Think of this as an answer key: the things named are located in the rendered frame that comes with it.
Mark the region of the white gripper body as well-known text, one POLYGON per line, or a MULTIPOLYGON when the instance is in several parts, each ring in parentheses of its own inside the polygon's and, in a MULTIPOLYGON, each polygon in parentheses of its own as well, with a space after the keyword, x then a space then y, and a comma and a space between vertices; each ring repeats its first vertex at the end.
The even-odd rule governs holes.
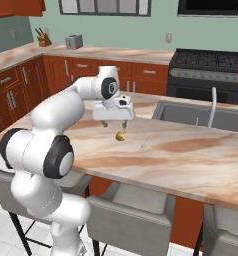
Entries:
POLYGON ((132 120, 135 117, 133 104, 130 103, 126 106, 113 106, 107 108, 103 105, 102 101, 93 102, 93 119, 99 121, 109 120, 132 120))

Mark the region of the red-brown island base panel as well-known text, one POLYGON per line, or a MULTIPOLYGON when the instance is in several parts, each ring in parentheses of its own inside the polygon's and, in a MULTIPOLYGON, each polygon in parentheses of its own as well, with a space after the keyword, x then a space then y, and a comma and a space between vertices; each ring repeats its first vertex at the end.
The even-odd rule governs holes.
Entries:
POLYGON ((194 248, 203 221, 203 203, 176 196, 171 242, 194 248))

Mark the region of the black microwave oven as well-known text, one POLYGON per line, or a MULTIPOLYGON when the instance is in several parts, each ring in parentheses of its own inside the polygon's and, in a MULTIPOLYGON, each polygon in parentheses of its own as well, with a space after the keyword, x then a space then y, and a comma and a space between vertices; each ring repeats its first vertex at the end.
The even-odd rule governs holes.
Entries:
POLYGON ((238 0, 179 0, 178 14, 238 16, 238 0))

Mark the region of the red-brown wall cabinets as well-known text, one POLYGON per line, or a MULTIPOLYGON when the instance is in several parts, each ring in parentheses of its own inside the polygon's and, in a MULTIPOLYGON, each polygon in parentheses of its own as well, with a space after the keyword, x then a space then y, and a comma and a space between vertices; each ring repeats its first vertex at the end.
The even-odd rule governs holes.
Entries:
POLYGON ((0 18, 11 16, 43 15, 46 10, 44 0, 0 0, 0 18))

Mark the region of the grey bar stool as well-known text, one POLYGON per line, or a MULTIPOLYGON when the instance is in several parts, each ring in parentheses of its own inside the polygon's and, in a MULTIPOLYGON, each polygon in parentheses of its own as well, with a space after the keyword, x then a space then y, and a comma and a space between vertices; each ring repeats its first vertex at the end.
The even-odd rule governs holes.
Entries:
POLYGON ((95 256, 99 243, 140 256, 166 256, 176 199, 166 193, 112 182, 101 196, 90 196, 87 231, 95 256))
POLYGON ((0 205, 9 213, 29 256, 32 251, 19 216, 50 224, 53 245, 51 256, 88 256, 78 227, 90 216, 90 204, 81 194, 89 195, 91 178, 70 171, 61 180, 51 180, 26 172, 0 170, 0 205))
POLYGON ((238 256, 238 211, 205 204, 193 256, 238 256))

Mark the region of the wooden knife block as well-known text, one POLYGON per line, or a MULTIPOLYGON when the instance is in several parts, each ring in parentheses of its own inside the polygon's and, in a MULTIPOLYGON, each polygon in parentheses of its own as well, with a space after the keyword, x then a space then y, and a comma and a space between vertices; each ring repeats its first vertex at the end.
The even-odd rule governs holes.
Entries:
POLYGON ((41 28, 36 30, 38 36, 37 39, 39 41, 40 47, 47 47, 52 44, 51 40, 49 39, 48 35, 42 31, 41 28))

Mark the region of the white tap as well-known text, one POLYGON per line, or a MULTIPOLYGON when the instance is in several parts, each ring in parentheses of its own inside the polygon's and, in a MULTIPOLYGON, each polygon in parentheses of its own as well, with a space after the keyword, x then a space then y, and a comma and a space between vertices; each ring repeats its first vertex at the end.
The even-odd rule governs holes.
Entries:
POLYGON ((217 105, 217 90, 216 90, 216 87, 212 87, 212 105, 211 105, 207 128, 212 127, 215 111, 216 111, 216 105, 217 105))

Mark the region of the grey sink basin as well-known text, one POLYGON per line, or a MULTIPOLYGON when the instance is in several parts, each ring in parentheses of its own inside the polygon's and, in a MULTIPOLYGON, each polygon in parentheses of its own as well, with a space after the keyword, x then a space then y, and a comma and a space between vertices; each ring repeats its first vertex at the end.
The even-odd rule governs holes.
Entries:
MULTIPOLYGON (((160 100, 152 118, 207 127, 210 111, 210 106, 160 100)), ((238 132, 238 110, 216 108, 212 128, 238 132)))

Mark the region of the red-brown base cabinet run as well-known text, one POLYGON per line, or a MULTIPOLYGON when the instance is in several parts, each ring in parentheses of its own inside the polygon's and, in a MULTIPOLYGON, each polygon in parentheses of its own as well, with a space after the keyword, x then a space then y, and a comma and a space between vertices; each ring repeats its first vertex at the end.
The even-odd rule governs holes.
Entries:
POLYGON ((0 132, 71 82, 97 75, 101 66, 117 68, 122 91, 166 94, 166 65, 41 55, 0 71, 0 132))

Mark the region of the black stove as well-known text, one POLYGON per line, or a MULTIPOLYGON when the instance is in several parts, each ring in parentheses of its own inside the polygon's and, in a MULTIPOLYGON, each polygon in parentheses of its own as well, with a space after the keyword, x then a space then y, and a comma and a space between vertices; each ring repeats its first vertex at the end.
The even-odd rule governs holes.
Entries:
POLYGON ((170 63, 166 95, 238 103, 238 52, 177 48, 170 63))

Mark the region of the grey toaster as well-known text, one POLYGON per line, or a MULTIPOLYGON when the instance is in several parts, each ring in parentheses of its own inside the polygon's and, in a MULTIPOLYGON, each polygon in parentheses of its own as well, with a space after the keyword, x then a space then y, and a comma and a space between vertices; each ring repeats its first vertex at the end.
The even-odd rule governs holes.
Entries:
POLYGON ((66 48, 76 50, 83 46, 83 38, 81 35, 70 35, 65 38, 66 48))

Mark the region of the window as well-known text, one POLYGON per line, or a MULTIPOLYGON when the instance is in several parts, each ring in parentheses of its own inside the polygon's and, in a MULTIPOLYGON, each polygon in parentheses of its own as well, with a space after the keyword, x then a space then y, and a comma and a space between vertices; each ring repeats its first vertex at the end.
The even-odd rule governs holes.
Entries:
POLYGON ((147 16, 152 0, 58 0, 62 15, 147 16))

